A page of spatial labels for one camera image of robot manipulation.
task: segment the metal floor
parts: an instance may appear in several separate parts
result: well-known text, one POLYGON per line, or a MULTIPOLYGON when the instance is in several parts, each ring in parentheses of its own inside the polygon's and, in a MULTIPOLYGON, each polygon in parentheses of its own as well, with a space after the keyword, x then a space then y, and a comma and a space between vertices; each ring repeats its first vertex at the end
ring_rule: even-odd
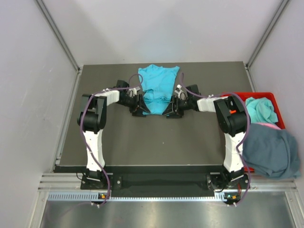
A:
MULTIPOLYGON (((73 107, 60 166, 86 165, 86 148, 76 123, 80 97, 128 81, 138 68, 149 64, 84 66, 73 107)), ((251 91, 242 62, 162 63, 179 66, 185 85, 197 84, 205 95, 224 91, 251 91)), ((131 85, 139 83, 138 78, 131 85)), ((222 165, 224 135, 216 115, 186 111, 181 119, 164 116, 133 117, 128 108, 108 107, 103 132, 103 154, 107 165, 222 165)))
POLYGON ((60 215, 77 202, 48 201, 41 228, 293 228, 284 192, 250 192, 239 207, 222 202, 89 203, 60 215))

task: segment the cable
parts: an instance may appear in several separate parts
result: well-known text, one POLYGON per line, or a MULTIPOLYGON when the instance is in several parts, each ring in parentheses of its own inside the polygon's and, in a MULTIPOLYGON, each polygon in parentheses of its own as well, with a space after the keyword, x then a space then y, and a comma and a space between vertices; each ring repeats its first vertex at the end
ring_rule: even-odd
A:
MULTIPOLYGON (((80 178, 78 177, 78 173, 76 173, 76 176, 77 176, 78 179, 80 179, 80 178)), ((82 181, 82 179, 80 179, 80 180, 82 181)))
POLYGON ((89 100, 88 100, 88 102, 87 102, 87 104, 86 104, 86 106, 85 106, 84 112, 83 112, 83 114, 82 114, 82 118, 81 118, 81 120, 80 120, 80 135, 81 135, 83 141, 85 142, 85 145, 86 145, 87 149, 90 151, 90 154, 91 154, 93 160, 95 161, 95 163, 100 167, 100 169, 101 169, 102 172, 104 173, 105 178, 106 178, 106 180, 107 180, 107 184, 108 184, 108 189, 107 189, 106 198, 105 198, 105 200, 103 201, 103 203, 100 204, 100 206, 104 205, 104 204, 106 203, 106 201, 109 199, 109 197, 110 197, 110 187, 111 187, 111 184, 110 184, 110 180, 109 180, 108 174, 106 173, 106 171, 104 170, 104 168, 101 166, 101 164, 97 161, 97 159, 95 158, 95 156, 94 156, 93 153, 92 153, 92 149, 90 148, 90 146, 89 146, 89 145, 87 144, 87 142, 86 142, 86 138, 85 138, 84 131, 83 131, 85 115, 86 115, 86 112, 87 112, 87 110, 88 110, 88 108, 89 108, 89 105, 90 105, 92 99, 94 98, 94 96, 95 96, 96 94, 102 94, 102 93, 104 93, 104 92, 113 91, 113 90, 133 89, 133 88, 136 88, 136 87, 140 86, 140 85, 143 83, 143 76, 141 76, 140 74, 134 74, 134 75, 132 75, 132 76, 129 78, 129 84, 130 84, 131 79, 132 79, 134 76, 139 76, 139 77, 141 78, 141 81, 140 81, 140 84, 139 84, 139 85, 136 85, 136 86, 133 86, 133 87, 125 87, 125 88, 112 88, 112 89, 102 90, 102 91, 93 93, 93 94, 90 96, 90 98, 89 98, 89 100))
POLYGON ((237 193, 238 193, 239 196, 241 196, 242 187, 241 187, 241 184, 240 184, 240 183, 237 184, 237 193))
POLYGON ((222 191, 225 189, 226 186, 227 186, 227 185, 223 183, 223 187, 221 188, 221 190, 218 190, 218 191, 217 191, 217 190, 215 190, 215 189, 213 188, 212 183, 210 183, 210 188, 211 188, 211 190, 214 191, 214 192, 218 192, 218 193, 222 192, 222 191))
MULTIPOLYGON (((180 85, 181 85, 182 87, 184 87, 188 93, 190 93, 190 94, 192 94, 192 95, 194 95, 194 96, 197 96, 197 97, 199 97, 199 98, 208 98, 207 96, 202 96, 202 95, 193 93, 193 92, 191 92, 190 90, 188 90, 188 89, 186 88, 186 86, 184 85, 183 80, 184 80, 184 73, 182 72, 182 73, 180 74, 180 85)), ((248 113, 248 110, 247 110, 247 107, 246 107, 244 101, 243 101, 243 100, 239 97, 239 95, 237 95, 236 93, 225 92, 225 93, 221 93, 221 94, 218 94, 218 95, 213 95, 212 97, 221 97, 221 96, 223 96, 223 95, 233 95, 233 96, 235 96, 235 97, 241 102, 241 104, 243 105, 244 110, 245 110, 245 113, 246 113, 246 118, 247 118, 247 127, 246 127, 246 132, 245 132, 244 138, 239 142, 239 144, 238 144, 237 147, 236 147, 237 152, 238 152, 238 154, 239 154, 239 156, 240 156, 240 158, 241 158, 241 161, 242 161, 243 165, 247 168, 247 173, 248 173, 248 184, 247 184, 247 187, 246 187, 246 190, 245 190, 245 192, 244 192, 243 197, 239 200, 239 202, 236 203, 236 205, 238 205, 238 204, 240 204, 240 203, 243 201, 244 197, 247 195, 247 192, 248 192, 248 190, 249 190, 249 186, 250 186, 250 183, 251 183, 251 173, 250 173, 250 169, 249 169, 248 165, 246 164, 246 162, 245 162, 243 156, 241 155, 241 151, 239 150, 239 147, 243 144, 243 142, 245 141, 245 139, 246 139, 247 136, 248 136, 249 128, 250 128, 250 118, 249 118, 249 113, 248 113)))

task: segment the gray cloth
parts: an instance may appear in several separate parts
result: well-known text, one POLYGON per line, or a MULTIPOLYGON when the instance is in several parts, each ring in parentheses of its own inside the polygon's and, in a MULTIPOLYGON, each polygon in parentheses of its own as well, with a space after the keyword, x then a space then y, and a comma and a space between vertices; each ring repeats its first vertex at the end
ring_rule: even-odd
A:
POLYGON ((300 176, 297 142, 286 130, 252 123, 243 144, 243 157, 262 176, 277 180, 300 176))

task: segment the clothing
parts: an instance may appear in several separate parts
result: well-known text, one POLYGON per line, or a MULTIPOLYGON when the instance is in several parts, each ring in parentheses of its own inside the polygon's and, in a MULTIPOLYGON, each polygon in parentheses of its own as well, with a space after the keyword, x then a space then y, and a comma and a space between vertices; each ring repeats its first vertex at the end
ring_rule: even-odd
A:
POLYGON ((143 77, 142 90, 145 92, 143 100, 151 114, 162 115, 168 107, 179 69, 178 66, 164 68, 154 64, 138 69, 138 73, 143 77))
POLYGON ((243 157, 262 176, 277 180, 300 176, 297 142, 284 129, 252 123, 243 144, 243 157))
POLYGON ((260 125, 263 125, 263 126, 267 126, 267 127, 270 127, 270 128, 274 128, 274 129, 277 129, 277 130, 281 129, 277 125, 275 125, 273 123, 257 123, 257 124, 260 124, 260 125))
POLYGON ((275 108, 272 102, 266 97, 254 99, 250 97, 246 99, 246 107, 252 123, 271 123, 278 122, 275 108))

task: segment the white wall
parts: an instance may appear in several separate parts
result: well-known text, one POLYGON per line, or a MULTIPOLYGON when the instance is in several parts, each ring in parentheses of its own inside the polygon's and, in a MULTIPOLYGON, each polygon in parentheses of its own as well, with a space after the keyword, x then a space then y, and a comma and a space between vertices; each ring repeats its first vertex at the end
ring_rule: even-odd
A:
MULTIPOLYGON (((292 0, 252 66, 259 91, 275 94, 304 161, 304 1, 292 0)), ((304 177, 297 180, 304 201, 304 177)))
POLYGON ((78 64, 247 62, 281 0, 44 0, 78 64))
POLYGON ((0 7, 0 227, 25 227, 76 71, 34 1, 0 7))

